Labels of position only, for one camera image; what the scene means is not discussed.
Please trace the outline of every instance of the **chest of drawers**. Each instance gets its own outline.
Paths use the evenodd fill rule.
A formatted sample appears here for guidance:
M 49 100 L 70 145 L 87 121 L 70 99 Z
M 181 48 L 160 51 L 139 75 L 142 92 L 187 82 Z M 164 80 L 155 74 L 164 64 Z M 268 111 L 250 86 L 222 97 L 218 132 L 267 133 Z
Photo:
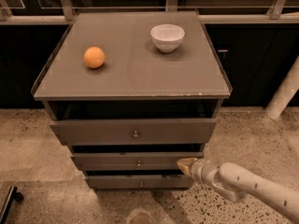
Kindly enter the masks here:
M 161 53 L 150 29 L 181 26 L 181 46 Z M 90 46 L 106 54 L 89 69 Z M 50 127 L 93 189 L 186 189 L 177 160 L 203 157 L 231 92 L 195 12 L 81 13 L 33 87 Z

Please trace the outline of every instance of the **black metal object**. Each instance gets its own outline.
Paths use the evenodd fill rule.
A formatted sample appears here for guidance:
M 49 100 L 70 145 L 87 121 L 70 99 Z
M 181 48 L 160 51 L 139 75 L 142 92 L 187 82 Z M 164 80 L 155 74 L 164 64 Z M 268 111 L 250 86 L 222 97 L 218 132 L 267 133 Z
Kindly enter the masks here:
M 0 212 L 0 224 L 4 224 L 7 215 L 9 213 L 10 206 L 12 205 L 12 201 L 16 200 L 17 202 L 20 202 L 23 199 L 23 196 L 21 195 L 20 192 L 17 192 L 17 187 L 10 187 L 7 198 L 3 204 L 3 207 Z

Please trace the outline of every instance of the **drawer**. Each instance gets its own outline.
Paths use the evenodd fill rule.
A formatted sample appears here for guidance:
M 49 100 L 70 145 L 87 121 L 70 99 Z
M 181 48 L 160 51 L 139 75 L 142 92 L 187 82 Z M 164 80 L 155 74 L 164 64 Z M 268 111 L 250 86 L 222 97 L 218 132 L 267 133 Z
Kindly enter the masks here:
M 62 144 L 207 143 L 216 119 L 104 119 L 53 121 Z
M 178 169 L 181 158 L 202 158 L 202 152 L 174 153 L 97 153 L 75 154 L 74 164 L 81 171 Z
M 185 175 L 90 175 L 92 189 L 188 189 L 193 180 Z

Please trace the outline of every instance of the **floor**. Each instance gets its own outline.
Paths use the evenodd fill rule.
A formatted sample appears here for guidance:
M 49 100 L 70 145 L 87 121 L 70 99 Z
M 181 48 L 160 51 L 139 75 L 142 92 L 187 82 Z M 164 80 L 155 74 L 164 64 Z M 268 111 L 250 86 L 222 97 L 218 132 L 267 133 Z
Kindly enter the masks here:
M 70 160 L 44 110 L 0 110 L 0 204 L 8 187 L 23 194 L 7 223 L 291 223 L 252 196 L 225 201 L 206 185 L 188 190 L 97 191 Z M 206 158 L 239 164 L 299 191 L 299 107 L 272 120 L 261 107 L 223 107 Z

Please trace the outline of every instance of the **speckled floor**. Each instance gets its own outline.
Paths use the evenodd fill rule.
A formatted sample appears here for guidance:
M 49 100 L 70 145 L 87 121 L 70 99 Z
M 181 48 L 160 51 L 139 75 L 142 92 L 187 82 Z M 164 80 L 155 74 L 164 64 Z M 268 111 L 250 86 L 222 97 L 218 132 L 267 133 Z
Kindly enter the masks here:
M 10 185 L 24 195 L 7 223 L 291 223 L 257 199 L 225 201 L 206 185 L 184 191 L 94 192 L 51 132 L 44 110 L 0 110 L 0 204 Z M 278 120 L 261 107 L 222 108 L 206 158 L 231 161 L 299 191 L 299 107 Z

